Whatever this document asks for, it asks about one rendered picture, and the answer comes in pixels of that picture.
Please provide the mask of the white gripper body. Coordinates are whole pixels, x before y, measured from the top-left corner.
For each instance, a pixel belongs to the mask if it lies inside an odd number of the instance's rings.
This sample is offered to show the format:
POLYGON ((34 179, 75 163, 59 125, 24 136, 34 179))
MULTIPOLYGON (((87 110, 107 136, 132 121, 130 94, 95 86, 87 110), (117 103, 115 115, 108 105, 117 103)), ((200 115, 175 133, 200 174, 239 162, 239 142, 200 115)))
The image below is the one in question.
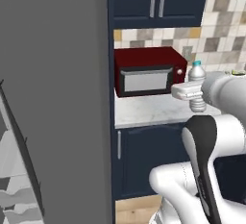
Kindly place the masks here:
POLYGON ((203 95, 202 84, 202 81, 175 84, 171 87, 171 95, 184 101, 200 98, 203 95))

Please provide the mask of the grey microwave door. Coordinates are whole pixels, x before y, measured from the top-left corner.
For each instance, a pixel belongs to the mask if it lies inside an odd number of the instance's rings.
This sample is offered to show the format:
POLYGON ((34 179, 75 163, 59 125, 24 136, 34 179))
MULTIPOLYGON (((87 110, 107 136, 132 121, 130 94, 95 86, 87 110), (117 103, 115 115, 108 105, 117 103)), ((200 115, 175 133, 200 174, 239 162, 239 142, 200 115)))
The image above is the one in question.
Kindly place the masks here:
POLYGON ((125 92, 166 90, 168 77, 173 68, 155 68, 148 70, 121 70, 123 90, 125 92))

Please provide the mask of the navy base cupboard door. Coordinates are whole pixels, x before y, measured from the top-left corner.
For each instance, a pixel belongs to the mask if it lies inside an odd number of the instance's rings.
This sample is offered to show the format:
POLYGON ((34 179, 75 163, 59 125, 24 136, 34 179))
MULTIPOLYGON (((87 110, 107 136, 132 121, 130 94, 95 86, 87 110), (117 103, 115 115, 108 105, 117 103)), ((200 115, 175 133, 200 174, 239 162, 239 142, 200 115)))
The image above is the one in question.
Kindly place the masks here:
POLYGON ((122 129, 121 160, 113 145, 113 195, 115 200, 154 195, 149 184, 152 168, 176 162, 187 162, 182 143, 184 123, 122 129))

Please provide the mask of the grey freezer door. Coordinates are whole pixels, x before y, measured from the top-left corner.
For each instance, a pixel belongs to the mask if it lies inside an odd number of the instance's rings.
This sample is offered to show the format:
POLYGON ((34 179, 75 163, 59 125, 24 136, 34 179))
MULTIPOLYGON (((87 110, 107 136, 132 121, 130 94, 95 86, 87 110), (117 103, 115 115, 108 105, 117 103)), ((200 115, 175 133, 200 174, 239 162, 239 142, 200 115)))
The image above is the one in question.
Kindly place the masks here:
POLYGON ((45 224, 40 183, 0 82, 0 224, 45 224))

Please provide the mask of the clear water bottle blue cap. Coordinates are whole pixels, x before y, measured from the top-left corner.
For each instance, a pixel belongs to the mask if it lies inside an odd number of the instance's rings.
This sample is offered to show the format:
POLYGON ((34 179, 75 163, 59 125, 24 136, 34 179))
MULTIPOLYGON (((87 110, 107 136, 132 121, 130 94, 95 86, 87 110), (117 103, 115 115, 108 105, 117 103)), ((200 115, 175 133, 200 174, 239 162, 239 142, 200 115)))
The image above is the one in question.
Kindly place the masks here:
MULTIPOLYGON (((188 72, 189 81, 201 81, 206 79, 206 71, 201 65, 200 61, 194 61, 192 67, 188 72)), ((204 112, 207 104, 204 102, 202 96, 189 101, 189 107, 193 112, 204 112)))

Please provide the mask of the dark red microwave oven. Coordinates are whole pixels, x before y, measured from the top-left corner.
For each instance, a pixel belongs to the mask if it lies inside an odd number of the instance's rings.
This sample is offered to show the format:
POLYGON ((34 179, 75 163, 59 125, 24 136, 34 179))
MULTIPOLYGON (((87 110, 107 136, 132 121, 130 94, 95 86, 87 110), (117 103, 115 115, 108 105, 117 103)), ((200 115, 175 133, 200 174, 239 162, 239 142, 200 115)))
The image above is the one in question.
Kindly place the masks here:
POLYGON ((174 84, 185 81, 186 59, 171 46, 147 48, 123 48, 114 50, 114 88, 118 97, 169 94, 174 84), (172 67, 167 89, 157 91, 125 92, 121 70, 148 70, 172 67))

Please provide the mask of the grey fridge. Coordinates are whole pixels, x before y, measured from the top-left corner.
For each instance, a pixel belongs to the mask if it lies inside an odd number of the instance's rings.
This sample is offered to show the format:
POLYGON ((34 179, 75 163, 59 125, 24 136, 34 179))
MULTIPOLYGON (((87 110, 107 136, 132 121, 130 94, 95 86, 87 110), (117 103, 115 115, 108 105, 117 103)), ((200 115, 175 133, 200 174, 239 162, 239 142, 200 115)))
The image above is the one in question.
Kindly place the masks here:
POLYGON ((0 0, 0 78, 45 224, 111 224, 107 0, 0 0))

